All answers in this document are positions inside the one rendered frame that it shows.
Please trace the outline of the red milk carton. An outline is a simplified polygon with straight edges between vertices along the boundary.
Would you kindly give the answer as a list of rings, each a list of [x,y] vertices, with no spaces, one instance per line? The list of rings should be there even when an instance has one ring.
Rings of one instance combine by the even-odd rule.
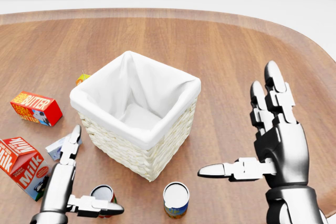
[[[43,196],[51,172],[40,152],[21,137],[0,139],[0,169],[35,201]]]

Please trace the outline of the small white blue carton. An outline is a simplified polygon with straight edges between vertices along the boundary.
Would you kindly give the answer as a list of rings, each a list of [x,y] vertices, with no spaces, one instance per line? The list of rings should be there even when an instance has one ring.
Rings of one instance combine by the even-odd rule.
[[[61,164],[70,164],[75,160],[79,145],[81,144],[80,133],[71,133],[47,146],[45,149],[53,160]]]

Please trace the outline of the red butter box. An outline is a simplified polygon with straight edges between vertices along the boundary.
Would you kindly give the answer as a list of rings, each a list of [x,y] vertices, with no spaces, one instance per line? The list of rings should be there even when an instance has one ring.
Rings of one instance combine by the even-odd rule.
[[[22,91],[10,103],[20,118],[46,126],[54,126],[62,117],[56,100],[42,95]]]

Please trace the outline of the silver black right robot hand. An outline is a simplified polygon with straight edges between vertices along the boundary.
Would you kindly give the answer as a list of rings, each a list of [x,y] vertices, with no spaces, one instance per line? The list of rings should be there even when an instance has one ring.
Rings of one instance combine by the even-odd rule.
[[[264,76],[264,87],[259,81],[250,87],[250,118],[258,130],[254,142],[257,156],[204,166],[197,173],[199,177],[228,178],[231,182],[264,177],[271,188],[307,185],[308,145],[303,127],[293,114],[290,86],[272,60],[266,64]]]

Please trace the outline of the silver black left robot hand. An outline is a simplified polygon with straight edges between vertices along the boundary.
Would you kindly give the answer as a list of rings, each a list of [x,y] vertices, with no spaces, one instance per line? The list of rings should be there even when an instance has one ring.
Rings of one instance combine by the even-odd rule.
[[[72,133],[80,133],[81,136],[81,126],[76,125]],[[53,167],[44,192],[40,212],[54,211],[65,215],[67,212],[75,212],[79,217],[91,218],[96,218],[99,215],[119,215],[124,212],[121,205],[106,200],[98,200],[92,196],[76,198],[72,194],[75,171],[75,160],[66,165],[57,163]]]

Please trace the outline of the blue orange printed tin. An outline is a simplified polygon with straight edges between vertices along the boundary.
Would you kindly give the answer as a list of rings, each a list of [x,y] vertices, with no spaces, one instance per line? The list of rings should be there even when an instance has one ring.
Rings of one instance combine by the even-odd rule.
[[[164,210],[170,218],[182,218],[187,213],[189,199],[189,189],[181,182],[171,182],[163,190]]]

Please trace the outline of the small orange yellow carton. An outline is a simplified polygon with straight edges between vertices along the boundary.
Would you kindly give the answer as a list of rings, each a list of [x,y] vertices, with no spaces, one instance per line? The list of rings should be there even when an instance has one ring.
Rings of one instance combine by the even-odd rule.
[[[80,77],[76,80],[76,85],[78,86],[79,84],[81,84],[82,82],[84,82],[85,80],[87,80],[90,77],[89,74],[85,74],[84,72],[82,72],[82,74],[80,75]]]

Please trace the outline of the red tomato sauce tin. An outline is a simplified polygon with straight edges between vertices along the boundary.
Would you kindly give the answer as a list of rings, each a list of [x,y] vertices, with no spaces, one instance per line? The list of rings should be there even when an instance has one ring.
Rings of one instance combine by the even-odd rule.
[[[117,203],[114,191],[109,185],[99,185],[95,187],[91,191],[90,196],[95,197],[95,199],[98,200],[107,200],[112,203]]]

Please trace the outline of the white lined wicker basket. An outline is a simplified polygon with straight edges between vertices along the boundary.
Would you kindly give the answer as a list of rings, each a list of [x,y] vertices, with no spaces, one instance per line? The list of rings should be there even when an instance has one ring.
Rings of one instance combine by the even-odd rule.
[[[93,144],[118,163],[154,181],[189,136],[199,78],[126,51],[73,88]]]

